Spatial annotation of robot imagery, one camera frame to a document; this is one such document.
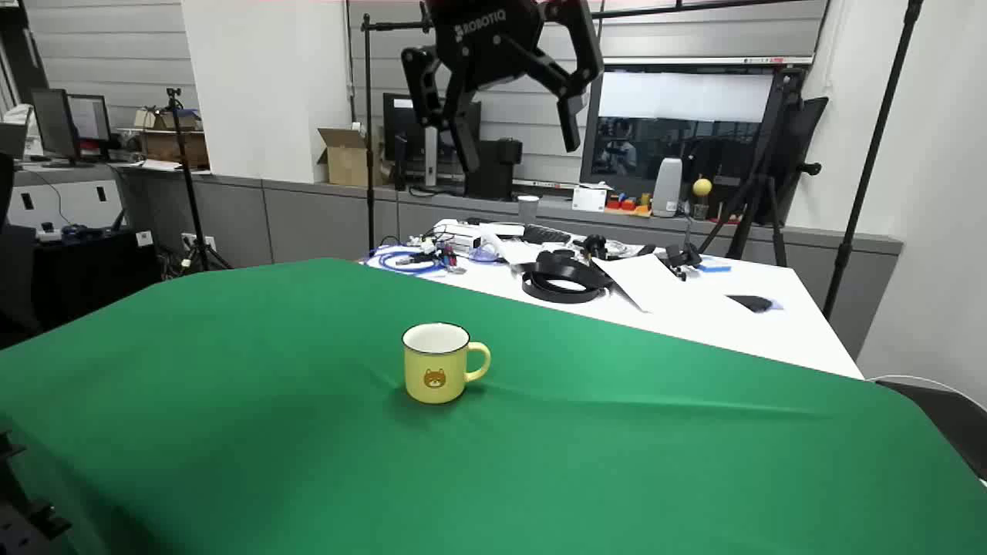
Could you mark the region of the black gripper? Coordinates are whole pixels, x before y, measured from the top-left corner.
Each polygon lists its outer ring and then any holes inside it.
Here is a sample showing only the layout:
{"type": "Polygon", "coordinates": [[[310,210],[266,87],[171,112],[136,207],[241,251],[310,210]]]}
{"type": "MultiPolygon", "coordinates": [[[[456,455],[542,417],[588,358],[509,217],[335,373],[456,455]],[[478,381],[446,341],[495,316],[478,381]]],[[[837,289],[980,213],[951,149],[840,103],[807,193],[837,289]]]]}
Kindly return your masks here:
{"type": "Polygon", "coordinates": [[[585,0],[425,0],[435,42],[404,49],[404,80],[422,127],[444,127],[439,70],[452,70],[446,101],[499,80],[531,76],[558,99],[558,127],[568,150],[579,149],[579,92],[600,76],[603,51],[585,0]],[[561,66],[540,49],[542,32],[561,25],[577,66],[561,66]]]}

